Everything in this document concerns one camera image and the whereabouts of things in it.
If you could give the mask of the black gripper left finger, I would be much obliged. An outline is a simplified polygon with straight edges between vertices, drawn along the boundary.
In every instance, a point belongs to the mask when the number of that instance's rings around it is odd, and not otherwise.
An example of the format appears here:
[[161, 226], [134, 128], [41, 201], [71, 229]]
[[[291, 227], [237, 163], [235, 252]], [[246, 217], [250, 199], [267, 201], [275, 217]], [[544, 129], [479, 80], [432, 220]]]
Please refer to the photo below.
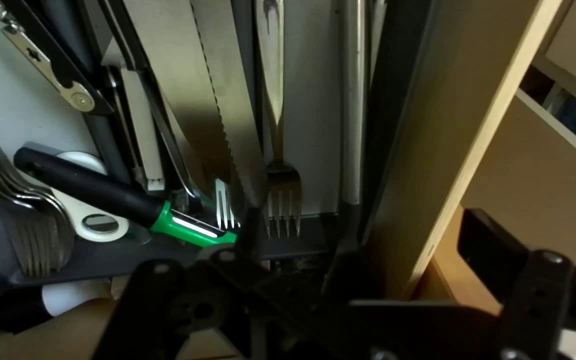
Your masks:
[[175, 360], [203, 329], [216, 329], [249, 360], [282, 360], [271, 309], [252, 295], [269, 274], [235, 247], [192, 265], [161, 257], [143, 262], [93, 353], [93, 360]]

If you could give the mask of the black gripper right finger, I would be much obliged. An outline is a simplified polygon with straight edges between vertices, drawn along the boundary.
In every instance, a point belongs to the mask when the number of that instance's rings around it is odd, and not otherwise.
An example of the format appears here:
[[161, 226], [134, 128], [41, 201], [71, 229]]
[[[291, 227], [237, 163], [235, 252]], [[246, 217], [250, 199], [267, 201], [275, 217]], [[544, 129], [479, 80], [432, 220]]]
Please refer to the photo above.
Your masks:
[[501, 313], [457, 304], [362, 304], [374, 351], [396, 360], [569, 360], [576, 331], [576, 263], [551, 247], [529, 250], [481, 207], [465, 212], [458, 254], [503, 304]]

